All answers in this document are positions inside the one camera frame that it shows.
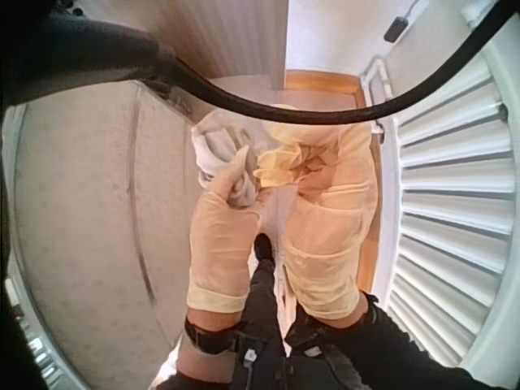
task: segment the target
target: crumpled glove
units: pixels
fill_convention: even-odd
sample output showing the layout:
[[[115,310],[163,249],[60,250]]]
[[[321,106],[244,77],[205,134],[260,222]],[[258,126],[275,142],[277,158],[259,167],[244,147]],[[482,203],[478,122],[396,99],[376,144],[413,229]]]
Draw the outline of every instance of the crumpled glove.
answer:
[[[345,318],[359,300],[349,270],[359,261],[377,204],[370,142],[370,128],[354,125],[302,162],[312,169],[291,167],[300,173],[284,239],[285,266],[297,300],[315,318]]]
[[[211,182],[201,195],[190,229],[192,262],[188,307],[215,313],[244,309],[249,293],[248,258],[260,228],[268,191],[245,208],[229,206],[233,186],[244,175],[248,146]]]

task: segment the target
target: glove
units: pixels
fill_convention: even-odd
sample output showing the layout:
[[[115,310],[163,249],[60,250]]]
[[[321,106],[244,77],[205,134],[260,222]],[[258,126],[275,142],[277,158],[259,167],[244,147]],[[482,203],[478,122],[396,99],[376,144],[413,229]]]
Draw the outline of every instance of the glove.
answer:
[[[304,162],[307,168],[299,176],[284,239],[285,266],[297,300],[315,318],[342,319],[359,300],[350,270],[377,204],[370,142],[365,124],[347,128]]]
[[[246,208],[228,204],[235,184],[243,178],[248,146],[222,170],[201,195],[190,230],[192,262],[188,307],[215,313],[244,309],[249,293],[248,258],[258,233],[268,191]]]

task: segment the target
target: shoe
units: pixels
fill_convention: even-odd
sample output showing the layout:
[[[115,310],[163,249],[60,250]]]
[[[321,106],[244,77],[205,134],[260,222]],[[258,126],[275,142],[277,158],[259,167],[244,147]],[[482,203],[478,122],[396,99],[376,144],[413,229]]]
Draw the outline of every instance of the shoe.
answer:
[[[254,239],[254,254],[259,262],[262,260],[275,262],[275,257],[273,256],[273,245],[266,234],[260,233],[257,235],[257,238]]]

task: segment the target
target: person's left hand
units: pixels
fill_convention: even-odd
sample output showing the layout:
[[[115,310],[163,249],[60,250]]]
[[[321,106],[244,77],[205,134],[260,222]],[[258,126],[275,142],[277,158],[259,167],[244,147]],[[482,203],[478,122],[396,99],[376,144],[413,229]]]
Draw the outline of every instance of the person's left hand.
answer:
[[[242,148],[201,195],[193,215],[188,307],[212,313],[237,313],[249,293],[248,258],[258,233],[268,192],[244,209],[228,205],[229,193],[244,173],[248,148]]]

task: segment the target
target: thin cord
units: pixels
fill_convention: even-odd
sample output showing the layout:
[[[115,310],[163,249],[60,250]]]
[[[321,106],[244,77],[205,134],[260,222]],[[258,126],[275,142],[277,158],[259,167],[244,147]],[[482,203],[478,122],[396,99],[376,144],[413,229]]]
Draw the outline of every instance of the thin cord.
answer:
[[[419,0],[415,0],[414,2],[412,2],[412,5],[409,6],[408,12],[406,12],[405,19],[408,19],[408,17],[412,13],[412,10],[414,9],[414,7],[417,5],[418,2],[419,2]]]

